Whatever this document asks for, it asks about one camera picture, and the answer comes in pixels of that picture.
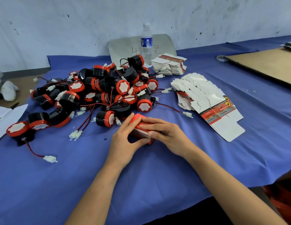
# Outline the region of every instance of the bottle label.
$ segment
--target bottle label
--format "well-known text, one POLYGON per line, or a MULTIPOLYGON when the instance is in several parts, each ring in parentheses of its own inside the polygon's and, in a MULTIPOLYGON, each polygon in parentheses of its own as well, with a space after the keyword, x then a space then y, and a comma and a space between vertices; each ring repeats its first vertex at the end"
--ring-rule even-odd
POLYGON ((152 47, 153 46, 153 37, 151 38, 141 38, 142 47, 152 47))

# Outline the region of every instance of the left hand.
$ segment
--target left hand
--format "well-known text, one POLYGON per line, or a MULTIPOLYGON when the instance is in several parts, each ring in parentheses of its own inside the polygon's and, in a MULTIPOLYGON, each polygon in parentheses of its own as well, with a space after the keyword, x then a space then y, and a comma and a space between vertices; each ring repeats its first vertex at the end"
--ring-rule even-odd
POLYGON ((130 124, 134 117, 131 113, 127 119, 122 123, 118 131, 112 136, 109 154, 106 163, 115 165, 123 169, 132 159, 134 153, 140 147, 149 143, 149 139, 143 138, 135 143, 128 142, 128 135, 141 121, 141 117, 130 124))

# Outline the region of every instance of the finger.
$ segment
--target finger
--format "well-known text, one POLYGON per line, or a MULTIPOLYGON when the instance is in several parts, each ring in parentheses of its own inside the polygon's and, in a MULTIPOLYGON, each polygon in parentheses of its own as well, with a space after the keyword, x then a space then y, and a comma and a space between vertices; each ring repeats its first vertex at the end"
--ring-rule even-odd
POLYGON ((151 138, 154 138, 156 140, 159 140, 161 141, 162 143, 166 144, 167 141, 169 140, 169 137, 168 136, 165 136, 159 132, 156 132, 156 131, 150 131, 148 133, 148 136, 151 137, 151 138))
POLYGON ((138 141, 136 141, 135 143, 132 143, 133 147, 135 148, 135 151, 137 149, 139 149, 140 147, 144 146, 145 144, 148 144, 150 142, 150 140, 148 138, 143 138, 140 139, 138 141))
POLYGON ((134 117, 134 113, 131 113, 126 120, 122 123, 122 125, 119 127, 118 132, 123 131, 129 124, 132 118, 134 117))
POLYGON ((154 131, 163 131, 163 132, 167 132, 169 130, 169 127, 167 124, 140 125, 139 127, 144 130, 154 130, 154 131))
POLYGON ((136 125, 138 125, 141 121, 141 117, 137 118, 135 121, 133 121, 132 123, 130 123, 124 130, 123 132, 127 135, 129 135, 130 132, 133 131, 133 129, 136 127, 136 125))
POLYGON ((166 124, 166 123, 168 123, 167 121, 164 121, 162 119, 152 118, 152 117, 143 117, 141 120, 144 121, 144 122, 149 122, 149 123, 159 123, 159 124, 166 124))

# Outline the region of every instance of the white wall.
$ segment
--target white wall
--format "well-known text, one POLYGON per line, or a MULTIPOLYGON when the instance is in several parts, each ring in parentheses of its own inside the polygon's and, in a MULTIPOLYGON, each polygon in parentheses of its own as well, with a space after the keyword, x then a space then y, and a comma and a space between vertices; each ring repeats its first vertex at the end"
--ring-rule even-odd
POLYGON ((176 49, 291 34, 291 0, 0 0, 0 70, 49 66, 46 55, 109 55, 143 22, 176 49))

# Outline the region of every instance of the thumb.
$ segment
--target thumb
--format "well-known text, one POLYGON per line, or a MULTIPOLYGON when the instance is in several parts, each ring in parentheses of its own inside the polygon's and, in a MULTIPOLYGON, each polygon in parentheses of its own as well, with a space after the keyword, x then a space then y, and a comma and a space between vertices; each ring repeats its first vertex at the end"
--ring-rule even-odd
POLYGON ((148 138, 143 138, 143 139, 140 139, 140 140, 136 141, 135 143, 133 143, 133 145, 135 147, 135 150, 137 150, 149 142, 150 142, 150 140, 148 138))
POLYGON ((163 135, 163 134, 161 134, 159 132, 150 131, 150 132, 148 132, 148 136, 151 137, 151 138, 154 138, 156 140, 159 140, 164 144, 167 143, 167 136, 165 136, 165 135, 163 135))

